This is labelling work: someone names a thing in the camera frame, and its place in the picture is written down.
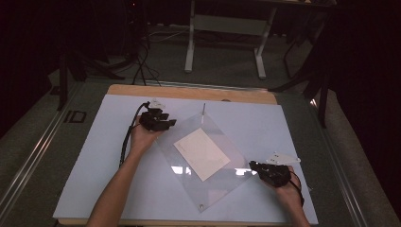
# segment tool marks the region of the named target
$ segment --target hand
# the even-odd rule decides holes
[[[136,126],[131,131],[131,151],[130,154],[142,156],[153,144],[162,131],[148,131],[143,126],[138,125],[139,119],[136,119]]]
[[[294,168],[292,166],[289,166],[288,168],[290,172],[294,172]],[[291,173],[291,180],[295,183],[295,185],[301,188],[299,179],[293,173]],[[294,206],[302,207],[300,194],[291,183],[287,183],[282,187],[273,187],[273,190],[276,192],[278,200],[285,206],[287,210],[289,208],[293,208]]]
[[[289,171],[294,172],[294,168],[289,166]],[[299,188],[301,188],[301,182],[295,174],[291,173],[291,181],[295,183]],[[265,183],[270,188],[272,188],[278,197],[278,200],[289,212],[292,220],[292,226],[294,227],[306,227],[310,226],[307,218],[305,216],[304,209],[301,203],[301,196],[297,189],[291,183],[287,183],[281,187],[273,187],[268,183]]]

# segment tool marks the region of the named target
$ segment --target table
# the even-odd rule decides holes
[[[217,100],[228,99],[230,101],[242,102],[237,105],[245,105],[248,108],[256,106],[257,108],[262,108],[260,110],[271,110],[269,113],[273,115],[277,114],[278,118],[273,118],[273,115],[271,117],[267,117],[265,122],[269,122],[269,126],[274,125],[277,120],[285,122],[281,107],[274,105],[276,104],[275,97],[273,94],[268,93],[267,91],[223,91],[194,88],[158,88],[113,85],[110,87],[108,95],[103,99],[103,104],[100,107],[94,125],[91,128],[82,152],[76,162],[76,166],[74,167],[70,175],[70,179],[68,180],[66,187],[61,194],[61,199],[54,214],[54,217],[57,218],[60,223],[84,224],[90,215],[98,194],[101,193],[104,185],[108,182],[108,180],[110,180],[110,178],[113,176],[113,173],[117,169],[119,160],[115,157],[119,157],[120,148],[106,148],[106,152],[101,151],[103,146],[107,147],[113,143],[113,139],[109,137],[109,131],[113,131],[113,129],[111,129],[112,127],[109,127],[106,131],[100,131],[97,123],[100,123],[101,125],[101,122],[111,120],[109,115],[104,114],[105,112],[113,114],[121,114],[125,112],[120,109],[122,108],[121,103],[119,103],[120,101],[123,102],[124,100],[130,100],[131,102],[135,99],[141,99],[140,101],[142,101],[143,98],[140,96],[144,95],[157,96],[161,100],[163,100],[162,97],[166,96],[184,96],[187,103],[204,101],[208,106],[212,106],[210,107],[211,110],[213,110],[213,105],[215,105],[215,107],[221,105],[233,107],[232,105],[236,105],[235,103],[229,102],[216,102]],[[238,113],[230,111],[229,113],[232,113],[233,116],[237,116],[240,111],[238,111]],[[253,114],[253,117],[260,118],[264,117],[265,113],[259,111],[253,112]],[[215,117],[218,119],[216,112],[213,113],[213,111],[211,111],[211,116],[212,118]],[[124,116],[124,113],[118,117],[132,118],[131,115]],[[220,126],[225,125],[226,127],[229,127],[226,128],[225,133],[228,133],[229,137],[235,136],[238,132],[227,130],[234,125],[230,124],[230,120],[228,120],[228,122],[229,124],[226,122]],[[118,120],[115,120],[115,122],[113,122],[111,125],[113,124],[119,124]],[[97,136],[99,135],[103,136],[103,141],[98,140],[99,138]],[[280,148],[283,150],[292,149],[293,152],[295,152],[292,142],[290,141],[287,124],[285,124],[284,127],[281,125],[279,131],[271,133],[270,137],[263,137],[262,140],[269,141],[268,143],[273,145],[274,141],[272,140],[274,136],[277,136],[278,138],[286,138],[284,144],[279,143]],[[94,139],[97,140],[96,143],[100,143],[100,148],[94,148],[92,147],[93,143],[91,144],[91,142],[88,142]],[[241,138],[241,136],[237,136],[234,139],[236,142],[240,140],[245,139]],[[266,157],[266,154],[260,152],[260,149],[266,149],[262,148],[263,145],[253,144],[253,146],[250,146],[248,144],[245,145],[245,147],[253,147],[253,149],[246,150],[246,152],[244,151],[244,148],[239,148],[242,150],[245,157],[245,154],[249,155],[250,153],[255,155],[251,157],[258,156],[258,159],[263,159],[263,157]],[[166,161],[161,152],[157,152],[157,148],[154,146],[152,149],[153,150],[147,152],[146,156],[144,156],[143,160],[141,161],[141,165],[138,167],[137,176],[134,179],[134,185],[131,186],[131,195],[129,196],[128,204],[123,213],[121,224],[267,225],[272,223],[285,223],[289,221],[286,212],[280,208],[278,201],[275,199],[274,193],[269,191],[267,188],[264,188],[257,176],[251,177],[248,181],[240,185],[234,191],[230,192],[227,196],[215,203],[213,206],[209,207],[206,211],[199,213],[193,204],[188,201],[185,192],[179,185],[175,183],[175,176],[172,174],[171,169],[169,169],[169,167],[166,165]],[[305,178],[301,167],[299,165],[295,165],[294,168],[305,185]],[[71,185],[71,182],[76,179],[78,179],[79,183]],[[90,193],[80,193],[85,190],[90,190]],[[303,189],[303,194],[305,197],[306,216],[312,223],[317,223],[316,214],[306,187]],[[74,203],[75,201],[81,202],[81,205]],[[140,207],[141,209],[135,209],[133,211],[133,207]]]
[[[266,40],[268,39],[271,25],[273,23],[274,15],[277,7],[280,6],[291,6],[291,7],[303,7],[310,9],[329,9],[332,4],[320,4],[320,1],[297,1],[297,0],[259,0],[259,1],[247,1],[246,4],[250,3],[261,3],[271,4],[273,7],[269,12],[269,18],[267,20],[254,20],[254,19],[243,19],[243,18],[232,18],[232,17],[220,17],[213,15],[201,15],[195,12],[196,0],[191,1],[190,20],[189,20],[189,42],[186,52],[185,68],[186,73],[192,72],[192,64],[194,58],[194,33],[195,30],[208,30],[217,32],[228,32],[245,35],[260,36],[260,45],[254,49],[254,58],[256,62],[257,73],[260,79],[266,78],[265,66],[262,59],[262,52],[265,48]]]

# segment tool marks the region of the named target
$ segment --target white table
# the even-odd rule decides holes
[[[185,94],[191,99],[163,97]],[[206,100],[192,99],[196,94]],[[227,95],[232,101],[244,97],[250,101],[254,97],[258,103],[216,101],[227,99]],[[164,102],[165,112],[178,122],[197,112],[198,104],[206,103],[208,114],[248,161],[263,162],[275,151],[296,155],[281,107],[260,104],[275,102],[272,94],[267,92],[112,86],[61,194],[54,213],[54,218],[61,224],[86,222],[98,196],[118,169],[122,141],[134,112],[140,104],[150,100],[150,96],[157,96]],[[294,165],[294,169],[306,185],[300,165]],[[306,186],[303,195],[305,214],[309,222],[316,224],[316,213]],[[257,176],[252,176],[200,212],[157,145],[152,146],[141,160],[121,219],[121,224],[129,225],[270,225],[288,222],[288,215],[274,192]]]

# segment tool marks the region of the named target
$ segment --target table leg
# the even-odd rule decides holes
[[[191,17],[189,19],[189,44],[186,52],[185,73],[192,72],[192,62],[194,60],[194,17],[195,17],[195,1],[191,1]]]
[[[257,75],[259,76],[260,79],[266,78],[265,66],[263,64],[263,59],[262,59],[262,52],[263,52],[263,49],[265,48],[266,40],[268,39],[270,27],[273,22],[274,14],[275,14],[276,10],[277,10],[277,8],[271,9],[269,20],[266,22],[266,26],[265,26],[265,29],[262,34],[262,42],[259,45],[259,47],[254,50],[254,58],[256,60]]]

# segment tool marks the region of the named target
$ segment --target gray carpet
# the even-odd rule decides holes
[[[205,37],[201,35],[198,35],[191,74],[183,71],[187,46],[185,37],[178,36],[151,43],[147,64],[160,73],[158,80],[261,88],[277,86],[288,81],[281,62],[287,48],[284,39],[273,37],[268,40],[263,57],[269,75],[266,80],[260,80],[257,78],[252,51],[252,47],[258,45],[257,39],[248,39],[239,45],[215,44],[205,42]],[[155,40],[161,38],[163,37],[152,37]],[[288,61],[292,65],[292,72],[302,64],[308,48],[305,44],[291,53]],[[60,125],[3,226],[52,226],[54,219],[51,217],[59,195],[78,158],[104,94],[110,84],[131,83],[136,69],[137,65],[134,65],[120,72],[119,75],[127,77],[123,81],[99,78],[92,74],[86,83],[80,85],[66,111],[86,112],[85,122]],[[149,79],[153,77],[150,72],[156,76],[152,70],[145,72]],[[314,109],[298,95],[302,88],[303,86],[298,86],[290,89],[286,94],[278,95],[277,99],[285,110],[295,148],[303,160],[302,166],[308,185],[313,188],[311,196],[319,226],[355,226],[330,163],[330,150],[323,142],[327,135],[352,185],[367,226],[401,226],[379,187],[355,134],[340,110],[335,94],[330,93],[329,96],[326,113],[328,129],[316,130],[318,123]],[[52,116],[56,114],[56,108],[57,98],[45,96],[0,141],[1,193],[4,193],[11,182],[18,166],[33,150],[35,142],[40,139]]]

